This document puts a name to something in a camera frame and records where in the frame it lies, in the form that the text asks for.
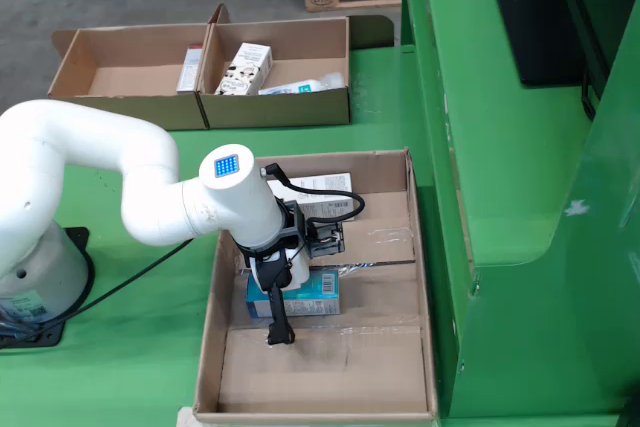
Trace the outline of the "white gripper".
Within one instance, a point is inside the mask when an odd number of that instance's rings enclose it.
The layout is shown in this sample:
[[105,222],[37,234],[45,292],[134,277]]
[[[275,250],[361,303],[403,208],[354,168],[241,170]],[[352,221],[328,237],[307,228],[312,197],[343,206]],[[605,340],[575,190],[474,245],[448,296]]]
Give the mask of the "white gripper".
[[305,247],[284,248],[266,257],[248,257],[253,279],[269,297],[273,322],[269,325],[269,345],[290,345],[295,333],[285,311],[283,291],[299,289],[310,276]]

